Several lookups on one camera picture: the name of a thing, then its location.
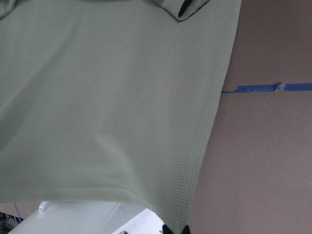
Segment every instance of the tape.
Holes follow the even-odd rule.
[[[254,93],[254,92],[274,92],[274,91],[312,91],[312,83],[297,84],[263,84],[263,85],[243,85],[238,86],[234,91],[223,91],[222,94],[230,93]]]
[[[14,207],[15,207],[16,213],[18,213],[18,217],[19,217],[19,218],[21,218],[20,211],[19,211],[19,209],[18,209],[17,204],[16,204],[15,202],[14,202],[13,204],[14,204]]]
[[[284,91],[312,91],[312,83],[285,84]]]
[[[244,85],[238,86],[234,91],[222,91],[223,94],[230,93],[253,93],[253,92],[274,92],[280,90],[282,83],[262,84],[262,85]]]

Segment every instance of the waffle knit fabric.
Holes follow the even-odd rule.
[[[0,20],[0,202],[130,202],[180,234],[240,4],[178,21],[151,0],[17,1]]]

